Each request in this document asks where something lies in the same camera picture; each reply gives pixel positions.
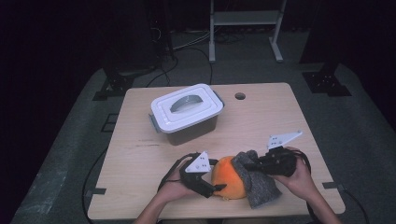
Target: white triangular marker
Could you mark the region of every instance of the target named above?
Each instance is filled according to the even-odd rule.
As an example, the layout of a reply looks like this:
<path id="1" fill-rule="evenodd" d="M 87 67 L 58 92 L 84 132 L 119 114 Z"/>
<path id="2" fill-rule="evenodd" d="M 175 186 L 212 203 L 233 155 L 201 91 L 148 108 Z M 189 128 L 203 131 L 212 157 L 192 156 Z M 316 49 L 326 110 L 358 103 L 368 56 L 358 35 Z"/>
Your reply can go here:
<path id="1" fill-rule="evenodd" d="M 267 147 L 268 149 L 271 149 L 274 147 L 284 146 L 289 141 L 300 136 L 301 134 L 303 134 L 303 132 L 299 130 L 297 133 L 283 133 L 283 134 L 271 135 L 270 139 L 268 140 Z"/>
<path id="2" fill-rule="evenodd" d="M 186 173 L 207 173 L 211 171 L 206 151 L 201 153 L 187 168 Z"/>

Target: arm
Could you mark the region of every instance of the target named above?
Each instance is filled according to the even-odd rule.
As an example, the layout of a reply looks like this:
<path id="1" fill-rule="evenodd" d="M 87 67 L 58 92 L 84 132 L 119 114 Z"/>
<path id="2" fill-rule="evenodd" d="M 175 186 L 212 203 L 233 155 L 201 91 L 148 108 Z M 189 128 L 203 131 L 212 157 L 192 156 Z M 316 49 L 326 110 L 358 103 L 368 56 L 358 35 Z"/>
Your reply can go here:
<path id="1" fill-rule="evenodd" d="M 318 191 L 308 167 L 301 158 L 297 158 L 296 171 L 291 177 L 285 177 L 283 175 L 274 175 L 272 177 L 285 185 L 291 193 L 306 200 L 322 223 L 341 223 L 340 219 Z"/>
<path id="2" fill-rule="evenodd" d="M 180 164 L 176 170 L 169 176 L 168 180 L 179 180 L 180 179 Z M 155 224 L 160 216 L 161 211 L 165 206 L 177 199 L 180 199 L 187 195 L 196 194 L 194 191 L 187 189 L 182 183 L 177 182 L 166 182 L 163 187 L 157 192 L 156 195 L 151 199 L 143 212 L 134 221 L 134 224 Z"/>

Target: gray carpet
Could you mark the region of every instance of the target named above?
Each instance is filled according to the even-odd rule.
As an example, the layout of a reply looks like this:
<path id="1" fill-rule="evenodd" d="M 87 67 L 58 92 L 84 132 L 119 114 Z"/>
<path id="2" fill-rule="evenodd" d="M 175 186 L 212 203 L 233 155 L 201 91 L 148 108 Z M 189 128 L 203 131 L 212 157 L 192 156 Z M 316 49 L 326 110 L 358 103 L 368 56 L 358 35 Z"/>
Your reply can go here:
<path id="1" fill-rule="evenodd" d="M 242 41 L 231 45 L 217 45 L 212 84 L 289 83 L 334 181 L 343 184 L 361 202 L 371 223 L 393 223 L 396 220 L 396 134 L 357 76 L 343 65 L 337 68 L 335 75 L 352 96 L 311 93 L 302 72 L 318 71 L 321 64 L 298 64 L 307 35 L 280 33 L 278 44 L 283 63 L 276 63 L 266 33 L 245 35 Z M 174 35 L 174 46 L 194 38 L 196 36 Z M 207 42 L 193 48 L 196 49 L 175 53 L 177 66 L 167 73 L 171 86 L 209 82 L 210 64 L 197 50 L 207 54 Z M 168 70 L 175 63 L 166 57 L 163 69 Z M 137 78 L 133 88 L 146 87 L 162 72 L 158 69 Z M 123 100 L 122 97 L 92 100 L 105 78 L 102 70 L 97 71 L 81 92 L 12 223 L 88 223 L 81 202 L 82 187 L 91 167 L 110 141 L 111 133 L 102 132 L 107 116 L 119 113 Z M 150 87 L 167 84 L 165 76 L 161 76 Z M 87 179 L 87 189 L 93 189 L 102 162 L 103 157 Z M 340 218 L 345 223 L 364 223 L 359 207 L 347 195 L 341 195 L 346 211 Z M 278 223 L 307 223 L 310 218 L 277 217 L 276 220 Z"/>

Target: plastic storage container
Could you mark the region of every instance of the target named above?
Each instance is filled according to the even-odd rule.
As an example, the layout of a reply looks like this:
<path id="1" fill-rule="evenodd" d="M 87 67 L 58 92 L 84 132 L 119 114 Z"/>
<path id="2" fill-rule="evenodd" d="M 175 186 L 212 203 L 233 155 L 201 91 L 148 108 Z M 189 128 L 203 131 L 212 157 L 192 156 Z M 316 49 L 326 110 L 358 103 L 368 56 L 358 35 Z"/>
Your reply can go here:
<path id="1" fill-rule="evenodd" d="M 174 91 L 151 103 L 151 120 L 169 142 L 181 145 L 216 129 L 224 103 L 206 84 Z"/>

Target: gray towel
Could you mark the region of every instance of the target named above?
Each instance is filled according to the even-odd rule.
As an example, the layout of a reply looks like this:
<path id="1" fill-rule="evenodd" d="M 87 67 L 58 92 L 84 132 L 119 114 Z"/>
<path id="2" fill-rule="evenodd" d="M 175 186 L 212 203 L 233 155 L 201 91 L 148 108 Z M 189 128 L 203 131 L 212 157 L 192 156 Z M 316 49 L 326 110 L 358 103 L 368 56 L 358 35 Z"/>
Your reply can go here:
<path id="1" fill-rule="evenodd" d="M 271 202 L 282 193 L 276 187 L 275 180 L 260 171 L 248 171 L 244 164 L 253 163 L 258 159 L 257 152 L 239 152 L 232 160 L 233 168 L 239 174 L 245 186 L 247 199 L 251 208 Z"/>

